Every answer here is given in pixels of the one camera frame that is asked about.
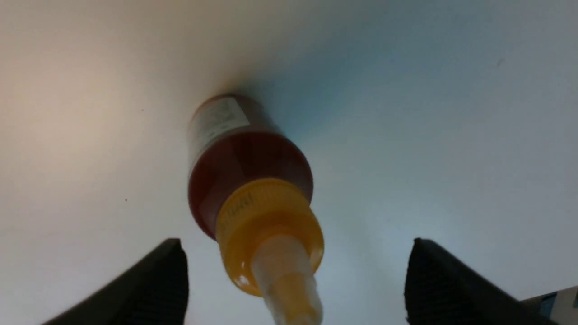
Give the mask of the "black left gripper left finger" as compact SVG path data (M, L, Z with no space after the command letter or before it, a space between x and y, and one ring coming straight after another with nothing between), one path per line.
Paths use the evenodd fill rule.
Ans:
M186 253L168 238L50 325L183 325L189 300Z

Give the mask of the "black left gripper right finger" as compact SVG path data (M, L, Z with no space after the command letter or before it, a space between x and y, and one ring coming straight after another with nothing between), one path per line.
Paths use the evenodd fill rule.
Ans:
M414 240L404 286L410 325L551 325L431 239Z

